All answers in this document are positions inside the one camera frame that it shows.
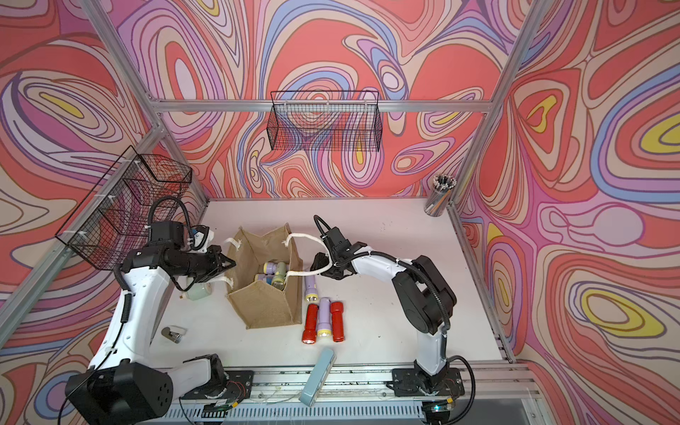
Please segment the brown burlap tote bag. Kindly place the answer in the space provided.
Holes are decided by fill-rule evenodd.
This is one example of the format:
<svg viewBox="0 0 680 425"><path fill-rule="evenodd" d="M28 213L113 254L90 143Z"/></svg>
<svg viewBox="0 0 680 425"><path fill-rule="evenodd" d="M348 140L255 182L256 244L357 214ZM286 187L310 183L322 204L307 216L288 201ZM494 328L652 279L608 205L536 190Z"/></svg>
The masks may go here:
<svg viewBox="0 0 680 425"><path fill-rule="evenodd" d="M228 302L246 329L267 329L299 325L303 322L303 261L296 239L303 237L285 224L264 235L244 228L228 240L228 257L236 266L225 273ZM267 263L283 263L292 273L283 274L281 283L261 278Z"/></svg>

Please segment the green flashlight row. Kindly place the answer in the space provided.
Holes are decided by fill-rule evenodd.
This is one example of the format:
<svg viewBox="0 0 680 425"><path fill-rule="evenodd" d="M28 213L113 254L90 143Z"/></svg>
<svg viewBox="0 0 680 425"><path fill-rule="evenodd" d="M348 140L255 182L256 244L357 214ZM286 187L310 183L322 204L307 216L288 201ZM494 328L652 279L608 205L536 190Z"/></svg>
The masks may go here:
<svg viewBox="0 0 680 425"><path fill-rule="evenodd" d="M284 262L278 262L276 264L276 272L274 272L274 277L272 279L272 286L278 290L284 290L286 286L287 273L288 264Z"/></svg>

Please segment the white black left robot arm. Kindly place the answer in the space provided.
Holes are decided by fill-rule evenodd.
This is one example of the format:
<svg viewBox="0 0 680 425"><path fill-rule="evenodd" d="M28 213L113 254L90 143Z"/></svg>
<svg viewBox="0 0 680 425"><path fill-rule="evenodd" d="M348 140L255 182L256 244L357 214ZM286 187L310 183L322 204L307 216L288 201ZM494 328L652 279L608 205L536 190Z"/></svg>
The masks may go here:
<svg viewBox="0 0 680 425"><path fill-rule="evenodd" d="M159 221L158 207L185 205L175 196L149 209L147 243L113 267L120 286L106 336L85 372L67 380L65 402L88 424L138 424L164 416L175 400L193 391L221 395L229 383L221 359L205 354L161 370L150 348L173 292L210 283L237 264L210 244L206 226Z"/></svg>

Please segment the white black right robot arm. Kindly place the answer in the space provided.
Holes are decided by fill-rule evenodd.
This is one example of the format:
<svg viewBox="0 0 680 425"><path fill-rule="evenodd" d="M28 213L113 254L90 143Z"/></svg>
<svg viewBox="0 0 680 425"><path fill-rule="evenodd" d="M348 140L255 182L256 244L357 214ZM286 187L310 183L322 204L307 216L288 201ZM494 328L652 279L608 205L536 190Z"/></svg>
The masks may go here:
<svg viewBox="0 0 680 425"><path fill-rule="evenodd" d="M397 397L445 396L456 400L465 394L460 370L451 363L460 355L446 355L448 331L457 297L435 263L421 255L401 260L376 251L363 242L351 243L337 227L331 227L315 215L315 226L325 247L313 261L313 272L335 281L351 276L369 276L389 283L395 290L401 309L417 331L417 354L411 368L392 370L387 385Z"/></svg>

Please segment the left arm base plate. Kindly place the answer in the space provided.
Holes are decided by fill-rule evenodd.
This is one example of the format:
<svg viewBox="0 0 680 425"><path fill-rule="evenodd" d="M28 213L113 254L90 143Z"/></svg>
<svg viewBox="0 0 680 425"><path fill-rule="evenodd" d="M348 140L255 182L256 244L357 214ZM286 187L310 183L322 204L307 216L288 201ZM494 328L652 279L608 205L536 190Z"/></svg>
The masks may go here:
<svg viewBox="0 0 680 425"><path fill-rule="evenodd" d="M243 401L251 397L253 390L253 370L227 371L216 384L210 384L205 390L203 398L206 400Z"/></svg>

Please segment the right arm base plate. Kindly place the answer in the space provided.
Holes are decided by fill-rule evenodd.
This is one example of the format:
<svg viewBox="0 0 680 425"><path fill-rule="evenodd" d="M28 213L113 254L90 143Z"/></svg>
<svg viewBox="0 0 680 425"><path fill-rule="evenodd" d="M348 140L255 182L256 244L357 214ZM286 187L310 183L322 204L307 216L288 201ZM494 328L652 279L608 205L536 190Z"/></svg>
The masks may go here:
<svg viewBox="0 0 680 425"><path fill-rule="evenodd" d="M397 397L446 396L456 400L466 393L458 368L443 368L436 375L419 368L395 368L391 373L391 388Z"/></svg>

